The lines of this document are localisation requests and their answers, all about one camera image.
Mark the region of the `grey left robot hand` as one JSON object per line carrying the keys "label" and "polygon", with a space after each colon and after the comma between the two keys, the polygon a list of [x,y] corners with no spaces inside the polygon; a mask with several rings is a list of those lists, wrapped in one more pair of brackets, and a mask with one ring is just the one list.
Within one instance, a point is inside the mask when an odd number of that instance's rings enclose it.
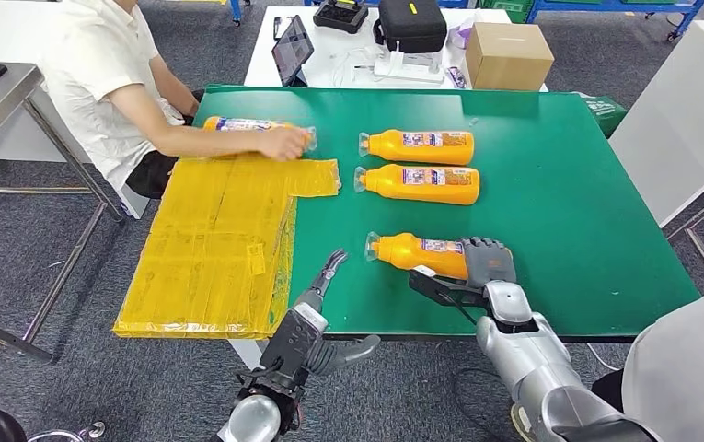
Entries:
{"label": "grey left robot hand", "polygon": [[321,314],[322,305],[332,278],[347,257],[348,254],[344,249],[334,250],[313,282],[294,302],[298,311],[319,330],[319,336],[310,345],[303,363],[303,367],[316,376],[327,376],[341,368],[364,361],[381,343],[378,335],[368,335],[344,347],[324,341],[323,332],[329,323]]}

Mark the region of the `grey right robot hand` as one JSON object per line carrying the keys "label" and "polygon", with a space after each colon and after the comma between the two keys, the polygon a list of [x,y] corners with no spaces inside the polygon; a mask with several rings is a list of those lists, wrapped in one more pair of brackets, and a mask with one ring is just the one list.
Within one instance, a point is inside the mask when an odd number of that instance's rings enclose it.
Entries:
{"label": "grey right robot hand", "polygon": [[484,237],[460,239],[467,267],[467,285],[483,287],[491,281],[516,283],[514,257],[499,240]]}

